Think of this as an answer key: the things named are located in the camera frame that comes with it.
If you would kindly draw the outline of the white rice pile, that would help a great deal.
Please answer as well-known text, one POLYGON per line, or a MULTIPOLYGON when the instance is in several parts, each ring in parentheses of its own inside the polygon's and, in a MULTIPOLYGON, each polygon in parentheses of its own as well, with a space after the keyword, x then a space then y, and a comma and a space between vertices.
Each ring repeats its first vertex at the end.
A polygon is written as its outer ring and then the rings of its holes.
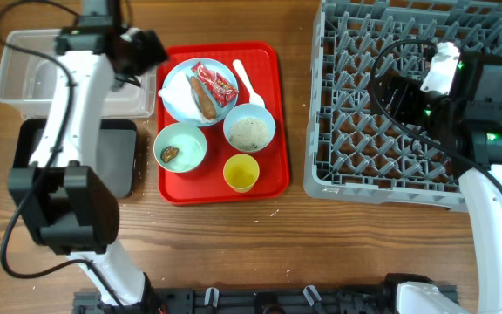
POLYGON ((228 140, 241 151, 256 151, 265 147, 270 138, 267 124, 255 117, 236 120, 229 130, 228 140))

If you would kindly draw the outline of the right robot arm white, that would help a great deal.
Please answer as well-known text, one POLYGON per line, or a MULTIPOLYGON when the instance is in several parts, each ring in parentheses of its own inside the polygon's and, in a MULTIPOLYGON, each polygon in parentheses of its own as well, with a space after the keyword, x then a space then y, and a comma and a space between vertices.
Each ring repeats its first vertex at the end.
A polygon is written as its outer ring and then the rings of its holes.
POLYGON ((502 313, 502 57, 429 50, 424 80, 370 75, 375 113, 452 161, 471 220, 478 267, 478 312, 502 313))

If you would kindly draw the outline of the light green bowl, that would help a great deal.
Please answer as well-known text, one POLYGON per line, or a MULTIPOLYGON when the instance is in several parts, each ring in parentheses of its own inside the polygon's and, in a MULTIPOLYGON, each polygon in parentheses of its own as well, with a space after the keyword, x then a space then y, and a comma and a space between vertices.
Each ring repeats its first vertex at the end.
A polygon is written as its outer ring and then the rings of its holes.
POLYGON ((173 123, 159 131, 153 145, 154 158, 159 166, 168 172, 182 174, 196 169, 207 154, 207 139, 197 127, 184 123, 173 123), (161 151, 167 146, 180 149, 178 156, 165 164, 160 159, 161 151))

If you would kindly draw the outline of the red snack wrapper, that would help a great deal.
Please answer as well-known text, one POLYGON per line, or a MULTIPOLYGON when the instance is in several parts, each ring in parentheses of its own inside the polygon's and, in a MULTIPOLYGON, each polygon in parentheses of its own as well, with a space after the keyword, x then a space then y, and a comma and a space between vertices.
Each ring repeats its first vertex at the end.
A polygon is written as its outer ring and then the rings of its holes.
POLYGON ((204 84, 221 107, 237 98, 238 90, 218 72, 209 70, 202 62, 194 65, 191 71, 204 84))

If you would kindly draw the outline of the orange carrot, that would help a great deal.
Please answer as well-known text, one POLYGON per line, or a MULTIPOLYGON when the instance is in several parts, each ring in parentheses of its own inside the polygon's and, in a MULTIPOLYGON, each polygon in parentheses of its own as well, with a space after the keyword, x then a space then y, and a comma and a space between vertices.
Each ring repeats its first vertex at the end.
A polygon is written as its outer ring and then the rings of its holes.
POLYGON ((209 120, 216 119, 217 112, 214 103, 208 97, 201 82, 195 76, 192 76, 189 78, 189 83, 192 87, 193 97, 195 98, 195 102, 198 105, 203 116, 209 120))

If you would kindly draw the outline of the brown food scrap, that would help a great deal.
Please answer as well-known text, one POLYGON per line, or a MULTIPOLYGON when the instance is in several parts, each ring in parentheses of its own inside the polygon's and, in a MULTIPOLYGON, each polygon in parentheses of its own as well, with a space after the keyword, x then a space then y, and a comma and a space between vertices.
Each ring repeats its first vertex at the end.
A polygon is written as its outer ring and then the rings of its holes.
POLYGON ((163 163, 167 164, 178 156, 179 151, 178 147, 167 146, 161 151, 160 159, 163 163))

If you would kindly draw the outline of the light blue rice bowl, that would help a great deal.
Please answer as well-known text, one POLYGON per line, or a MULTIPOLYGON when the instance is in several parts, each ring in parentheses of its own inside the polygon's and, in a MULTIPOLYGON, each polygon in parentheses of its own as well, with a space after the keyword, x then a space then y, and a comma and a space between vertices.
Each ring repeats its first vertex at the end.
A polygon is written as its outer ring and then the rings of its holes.
POLYGON ((227 142, 243 153, 257 153, 274 138, 274 116, 265 107, 242 104, 235 106, 223 121, 227 142))

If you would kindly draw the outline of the white napkin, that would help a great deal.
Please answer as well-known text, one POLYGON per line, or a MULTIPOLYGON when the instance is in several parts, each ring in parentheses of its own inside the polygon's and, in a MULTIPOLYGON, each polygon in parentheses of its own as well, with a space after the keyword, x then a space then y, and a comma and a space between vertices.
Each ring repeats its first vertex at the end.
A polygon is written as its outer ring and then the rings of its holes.
POLYGON ((193 99, 192 87, 184 72, 177 72, 172 80, 159 90, 159 96, 168 107, 168 112, 179 122, 206 122, 193 99))

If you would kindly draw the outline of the yellow plastic cup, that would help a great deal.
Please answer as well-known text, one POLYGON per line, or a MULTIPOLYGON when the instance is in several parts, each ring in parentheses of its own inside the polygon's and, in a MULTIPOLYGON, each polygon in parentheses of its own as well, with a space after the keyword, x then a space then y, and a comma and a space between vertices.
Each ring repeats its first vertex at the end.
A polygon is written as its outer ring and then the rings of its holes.
POLYGON ((224 181, 237 193, 243 194, 250 191, 258 181, 259 176, 259 164, 251 155, 236 154, 224 164, 224 181))

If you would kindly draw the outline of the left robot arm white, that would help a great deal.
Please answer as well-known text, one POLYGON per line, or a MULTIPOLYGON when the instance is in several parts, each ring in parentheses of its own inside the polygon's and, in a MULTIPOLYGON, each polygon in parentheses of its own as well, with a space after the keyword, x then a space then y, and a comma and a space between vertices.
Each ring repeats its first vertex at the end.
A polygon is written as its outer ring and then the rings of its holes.
POLYGON ((160 313, 166 306, 119 241, 119 205, 96 173, 101 113, 109 92, 166 61, 153 31, 131 26, 118 1, 87 1, 55 41, 57 83, 42 137, 8 189, 32 240, 77 264, 105 313, 160 313))

